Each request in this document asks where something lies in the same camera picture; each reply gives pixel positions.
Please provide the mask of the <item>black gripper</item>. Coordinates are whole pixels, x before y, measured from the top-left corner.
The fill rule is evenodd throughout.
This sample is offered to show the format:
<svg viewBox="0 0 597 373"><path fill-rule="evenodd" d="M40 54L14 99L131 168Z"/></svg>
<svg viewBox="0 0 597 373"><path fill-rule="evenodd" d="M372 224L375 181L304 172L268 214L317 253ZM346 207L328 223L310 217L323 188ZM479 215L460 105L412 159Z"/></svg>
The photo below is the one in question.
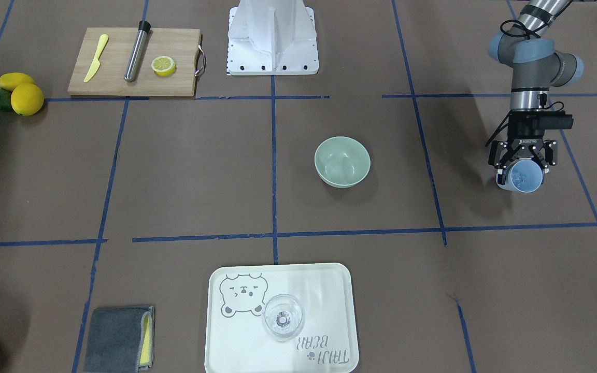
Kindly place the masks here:
<svg viewBox="0 0 597 373"><path fill-rule="evenodd" d="M542 111L510 111L507 123L507 140L490 142L488 165L496 170L495 181L500 187L507 184L509 167L517 159L531 159L537 162L544 182L550 167L558 162L558 142L543 141L545 131L534 131L528 119Z"/></svg>

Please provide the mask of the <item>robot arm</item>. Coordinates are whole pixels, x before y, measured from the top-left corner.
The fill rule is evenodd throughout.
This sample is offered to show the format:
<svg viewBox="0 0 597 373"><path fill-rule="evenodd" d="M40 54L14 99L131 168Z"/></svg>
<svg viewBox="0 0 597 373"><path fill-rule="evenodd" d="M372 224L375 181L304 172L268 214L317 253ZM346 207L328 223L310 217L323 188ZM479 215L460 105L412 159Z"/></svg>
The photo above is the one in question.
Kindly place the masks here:
<svg viewBox="0 0 597 373"><path fill-rule="evenodd" d="M573 116L549 103L549 91L578 82L585 65L580 57L556 50L544 36L569 5L530 1L518 19L500 24L488 46L495 61L512 69L509 111L486 142L500 189L537 191L558 160L558 143L545 139L545 132L573 127Z"/></svg>

